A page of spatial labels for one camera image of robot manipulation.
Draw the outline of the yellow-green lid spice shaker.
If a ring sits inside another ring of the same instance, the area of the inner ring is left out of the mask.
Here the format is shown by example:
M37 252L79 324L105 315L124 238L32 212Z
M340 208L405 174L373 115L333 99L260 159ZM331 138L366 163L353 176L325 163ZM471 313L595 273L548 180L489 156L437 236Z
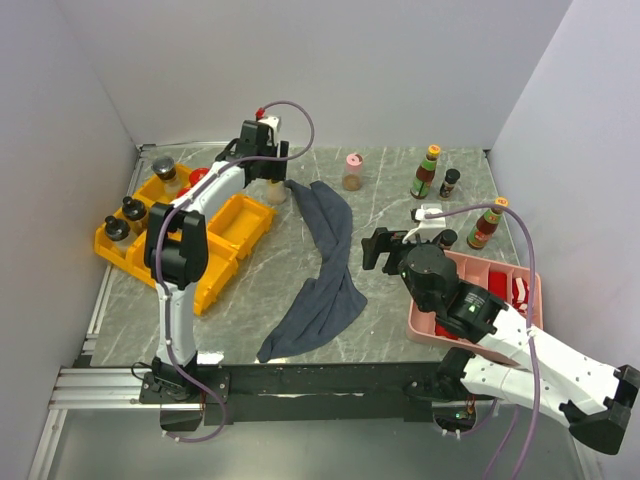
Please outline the yellow-green lid spice shaker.
M283 181L267 182L266 200L270 205L281 205L287 199L287 189Z

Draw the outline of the red lid sauce jar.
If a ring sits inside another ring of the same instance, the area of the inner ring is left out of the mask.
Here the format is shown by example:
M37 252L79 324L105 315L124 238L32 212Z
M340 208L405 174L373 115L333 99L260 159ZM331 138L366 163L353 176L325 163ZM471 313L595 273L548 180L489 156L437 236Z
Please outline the red lid sauce jar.
M176 194L176 199L183 197L184 195L186 195L189 191L191 190L190 186L185 186L182 189L180 189L177 194Z
M200 180L202 180L209 173L209 169L205 167L197 168L191 171L189 174L189 183L194 187Z

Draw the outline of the black lid spice jar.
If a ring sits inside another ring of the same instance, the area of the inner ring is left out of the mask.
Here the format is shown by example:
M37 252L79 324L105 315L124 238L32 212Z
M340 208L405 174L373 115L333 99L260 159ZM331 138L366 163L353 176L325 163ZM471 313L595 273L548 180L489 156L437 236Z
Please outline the black lid spice jar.
M152 170L161 180L166 194L175 197L182 188L175 160L170 156L158 157L152 162Z

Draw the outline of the black cap salt grinder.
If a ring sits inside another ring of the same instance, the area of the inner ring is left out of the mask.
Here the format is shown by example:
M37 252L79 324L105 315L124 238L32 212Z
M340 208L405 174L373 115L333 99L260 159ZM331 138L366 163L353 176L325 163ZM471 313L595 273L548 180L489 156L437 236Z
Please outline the black cap salt grinder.
M131 229L138 235L147 228L147 208L145 204L131 196L125 196L122 200L122 213Z

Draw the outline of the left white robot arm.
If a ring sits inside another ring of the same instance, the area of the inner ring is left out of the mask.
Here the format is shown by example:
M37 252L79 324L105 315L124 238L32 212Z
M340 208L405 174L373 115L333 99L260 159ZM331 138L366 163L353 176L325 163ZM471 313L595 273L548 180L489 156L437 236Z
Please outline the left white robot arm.
M252 181L285 178L288 143L280 140L280 130L278 116L244 121L240 135L218 154L202 179L181 197L157 202L149 211L144 263L159 301L156 357L163 364L180 366L164 380L164 389L176 401L193 399L200 388L198 374L186 366L197 356L194 297L209 263L206 227Z

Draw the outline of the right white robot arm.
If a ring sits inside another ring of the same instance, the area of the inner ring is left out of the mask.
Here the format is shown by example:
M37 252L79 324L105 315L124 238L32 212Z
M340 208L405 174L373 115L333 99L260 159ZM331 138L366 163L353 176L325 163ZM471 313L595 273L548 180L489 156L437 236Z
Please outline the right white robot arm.
M526 268L404 243L402 231L378 228L362 240L362 266L397 275L410 293L408 337L426 343L441 327L448 351L433 387L443 396L485 395L556 420L585 446L619 452L639 392L639 372L598 362L541 328L541 296L531 291L533 323L509 304Z

